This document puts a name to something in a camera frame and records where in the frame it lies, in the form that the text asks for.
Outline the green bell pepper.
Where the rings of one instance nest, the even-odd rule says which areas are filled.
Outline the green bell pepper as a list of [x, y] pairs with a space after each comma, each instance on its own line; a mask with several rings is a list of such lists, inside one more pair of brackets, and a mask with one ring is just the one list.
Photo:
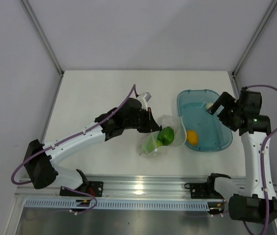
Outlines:
[[174, 138], [174, 130], [170, 126], [163, 128], [157, 136], [157, 140], [161, 141], [164, 146], [170, 145]]

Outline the aluminium frame post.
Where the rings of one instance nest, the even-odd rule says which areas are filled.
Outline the aluminium frame post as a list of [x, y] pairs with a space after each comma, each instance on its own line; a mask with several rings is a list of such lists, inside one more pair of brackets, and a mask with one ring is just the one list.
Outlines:
[[37, 37], [39, 38], [46, 54], [50, 58], [54, 68], [56, 69], [57, 73], [62, 76], [64, 74], [63, 69], [61, 68], [61, 65], [54, 53], [54, 50], [52, 49], [52, 46], [50, 45], [48, 38], [42, 28], [42, 25], [39, 22], [38, 17], [36, 16], [30, 2], [28, 0], [20, 0], [19, 1], [25, 14], [27, 15]]
[[250, 38], [247, 46], [245, 47], [242, 55], [240, 56], [235, 68], [233, 69], [231, 75], [234, 79], [237, 78], [240, 70], [242, 69], [243, 65], [249, 58], [252, 50], [256, 46], [257, 42], [261, 38], [262, 34], [264, 33], [266, 27], [269, 25], [271, 18], [274, 16], [275, 12], [277, 11], [277, 0], [270, 1], [269, 6], [267, 7], [264, 15], [261, 17], [260, 22], [258, 23], [252, 37]]

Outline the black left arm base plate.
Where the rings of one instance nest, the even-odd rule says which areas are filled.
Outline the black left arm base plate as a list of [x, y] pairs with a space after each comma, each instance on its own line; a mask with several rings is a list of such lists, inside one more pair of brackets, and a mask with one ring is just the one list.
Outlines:
[[89, 181], [88, 183], [83, 183], [80, 187], [75, 189], [77, 192], [61, 187], [60, 196], [87, 197], [86, 194], [89, 194], [94, 197], [102, 197], [103, 186], [104, 183], [101, 181]]

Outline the teal plastic tray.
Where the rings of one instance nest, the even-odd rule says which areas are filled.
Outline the teal plastic tray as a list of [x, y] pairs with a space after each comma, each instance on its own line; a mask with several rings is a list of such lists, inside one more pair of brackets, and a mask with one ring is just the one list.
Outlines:
[[221, 123], [217, 115], [207, 112], [207, 106], [214, 103], [219, 94], [213, 90], [185, 90], [177, 97], [178, 115], [183, 118], [186, 131], [194, 131], [198, 136], [198, 144], [186, 141], [188, 148], [199, 152], [217, 152], [228, 148], [232, 143], [232, 132]]

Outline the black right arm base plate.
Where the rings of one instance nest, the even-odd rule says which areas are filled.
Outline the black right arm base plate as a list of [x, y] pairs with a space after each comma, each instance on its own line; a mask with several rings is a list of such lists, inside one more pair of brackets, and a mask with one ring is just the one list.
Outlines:
[[224, 197], [208, 186], [208, 183], [185, 183], [192, 199], [223, 199]]

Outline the aluminium mounting rail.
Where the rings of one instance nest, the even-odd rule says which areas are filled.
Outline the aluminium mounting rail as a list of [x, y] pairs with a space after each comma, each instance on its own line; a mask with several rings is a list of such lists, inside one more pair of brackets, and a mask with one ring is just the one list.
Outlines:
[[[204, 183], [203, 177], [156, 177], [156, 176], [100, 176], [88, 175], [89, 181], [102, 181], [103, 193], [99, 199], [116, 200], [190, 200], [185, 183]], [[32, 184], [17, 186], [15, 197], [60, 198], [60, 186], [35, 189]]]

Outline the light green gourd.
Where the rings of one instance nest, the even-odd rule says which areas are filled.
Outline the light green gourd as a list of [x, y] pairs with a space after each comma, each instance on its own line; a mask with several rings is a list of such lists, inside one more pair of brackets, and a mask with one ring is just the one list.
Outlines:
[[153, 136], [146, 139], [141, 147], [142, 152], [147, 155], [153, 153], [156, 148], [157, 146]]

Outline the yellow lemon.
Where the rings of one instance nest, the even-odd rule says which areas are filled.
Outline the yellow lemon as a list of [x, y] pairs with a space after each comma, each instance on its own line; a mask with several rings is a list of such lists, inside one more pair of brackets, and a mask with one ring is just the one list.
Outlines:
[[199, 137], [196, 131], [187, 130], [186, 132], [186, 140], [192, 146], [197, 146], [199, 143]]

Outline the right aluminium frame post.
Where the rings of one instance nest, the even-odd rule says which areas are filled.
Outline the right aluminium frame post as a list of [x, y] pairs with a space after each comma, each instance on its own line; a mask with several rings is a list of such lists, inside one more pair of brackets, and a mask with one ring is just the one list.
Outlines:
[[245, 47], [242, 55], [240, 56], [235, 68], [233, 69], [231, 75], [234, 79], [237, 78], [240, 70], [242, 69], [243, 65], [249, 58], [252, 50], [256, 46], [257, 42], [261, 38], [262, 34], [264, 33], [266, 27], [269, 25], [271, 18], [274, 16], [275, 12], [277, 11], [277, 0], [270, 1], [269, 6], [267, 7], [264, 15], [261, 17], [260, 22], [258, 23], [252, 37], [250, 38], [247, 46]]

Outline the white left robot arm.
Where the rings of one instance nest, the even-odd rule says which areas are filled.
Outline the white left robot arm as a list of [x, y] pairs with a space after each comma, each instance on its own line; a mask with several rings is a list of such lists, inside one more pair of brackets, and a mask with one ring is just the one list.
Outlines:
[[104, 143], [135, 129], [140, 133], [153, 133], [162, 129], [153, 118], [151, 108], [138, 98], [129, 98], [120, 107], [98, 116], [90, 125], [71, 136], [50, 143], [33, 140], [29, 143], [24, 161], [30, 182], [35, 189], [43, 189], [52, 184], [70, 188], [82, 196], [88, 191], [84, 173], [69, 170], [59, 164], [67, 157], [90, 145]]

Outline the light green round squash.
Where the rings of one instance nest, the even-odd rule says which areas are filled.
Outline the light green round squash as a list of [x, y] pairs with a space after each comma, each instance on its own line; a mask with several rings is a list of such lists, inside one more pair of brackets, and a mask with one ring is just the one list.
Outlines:
[[163, 146], [163, 142], [161, 140], [156, 140], [156, 148]]

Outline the left aluminium frame post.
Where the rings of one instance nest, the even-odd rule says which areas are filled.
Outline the left aluminium frame post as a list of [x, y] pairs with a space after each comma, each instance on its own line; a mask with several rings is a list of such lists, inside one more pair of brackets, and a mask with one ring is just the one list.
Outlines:
[[39, 38], [46, 54], [50, 58], [54, 68], [56, 69], [57, 73], [62, 76], [64, 74], [63, 69], [61, 68], [61, 65], [54, 53], [54, 50], [52, 49], [52, 46], [50, 45], [48, 38], [42, 28], [42, 25], [39, 22], [38, 17], [36, 16], [30, 2], [28, 0], [20, 0], [19, 1], [25, 14], [27, 15], [37, 37]]

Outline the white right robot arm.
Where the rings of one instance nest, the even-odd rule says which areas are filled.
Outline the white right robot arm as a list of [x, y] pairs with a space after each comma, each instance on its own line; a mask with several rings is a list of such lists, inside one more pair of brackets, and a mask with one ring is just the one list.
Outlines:
[[244, 148], [246, 178], [240, 189], [225, 174], [212, 173], [206, 184], [210, 197], [222, 195], [228, 201], [232, 220], [269, 224], [277, 218], [277, 195], [270, 169], [269, 147], [273, 134], [268, 116], [261, 115], [259, 92], [241, 90], [235, 99], [223, 92], [208, 113], [216, 114], [223, 125], [238, 131]]

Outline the clear zip top bag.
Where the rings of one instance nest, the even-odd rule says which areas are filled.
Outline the clear zip top bag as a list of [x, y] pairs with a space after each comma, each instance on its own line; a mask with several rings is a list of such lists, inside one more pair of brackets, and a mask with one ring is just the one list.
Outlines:
[[156, 148], [153, 153], [147, 155], [142, 152], [142, 149], [141, 149], [142, 144], [150, 136], [153, 136], [154, 140], [156, 141], [157, 136], [160, 131], [149, 133], [139, 142], [139, 144], [137, 146], [137, 153], [139, 155], [145, 155], [145, 156], [161, 155], [161, 154], [164, 154], [165, 152], [167, 152], [169, 149], [172, 149], [174, 147], [180, 147], [185, 143], [186, 130], [185, 130], [185, 126], [183, 124], [182, 117], [172, 117], [172, 116], [168, 116], [168, 115], [163, 115], [156, 119], [156, 123], [158, 125], [161, 125], [162, 129], [167, 126], [170, 126], [174, 130], [174, 134], [175, 134], [174, 141], [168, 146], [163, 145], [159, 148]]

